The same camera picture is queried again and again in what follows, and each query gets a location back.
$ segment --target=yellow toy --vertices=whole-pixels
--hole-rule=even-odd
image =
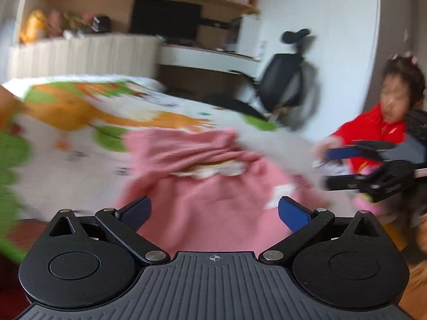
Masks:
[[[46,28],[48,19],[41,10],[33,11],[28,19],[24,29],[19,34],[23,43],[36,42],[46,37]]]
[[[99,119],[106,124],[128,127],[162,127],[169,129],[186,128],[191,131],[200,131],[201,127],[210,127],[208,119],[191,118],[186,115],[171,112],[155,112],[149,120],[136,121],[117,117],[94,107],[83,97],[65,90],[60,90],[48,84],[37,85],[33,90],[54,95],[58,100],[53,103],[24,103],[25,114],[61,130],[56,147],[61,150],[70,148],[68,134],[91,126],[92,121]]]

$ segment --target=child's hand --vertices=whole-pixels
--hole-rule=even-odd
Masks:
[[[344,142],[341,137],[331,135],[317,143],[313,148],[315,160],[323,161],[326,158],[326,153],[329,149],[341,148]]]

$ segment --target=crosshair marking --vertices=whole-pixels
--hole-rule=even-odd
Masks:
[[[209,256],[209,260],[212,260],[213,262],[217,262],[220,259],[222,259],[222,257],[219,257],[218,255]]]

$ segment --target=red jacket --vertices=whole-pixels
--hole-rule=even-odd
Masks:
[[[405,122],[387,124],[383,120],[381,109],[377,104],[369,112],[345,123],[333,135],[341,137],[345,145],[351,145],[357,140],[402,143],[405,140],[405,131]],[[364,167],[377,164],[377,162],[360,157],[353,157],[350,162],[353,173],[360,173]]]

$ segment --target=white curtain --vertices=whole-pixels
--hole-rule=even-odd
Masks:
[[[16,18],[21,0],[0,0],[0,83],[6,81],[9,47],[14,42]]]

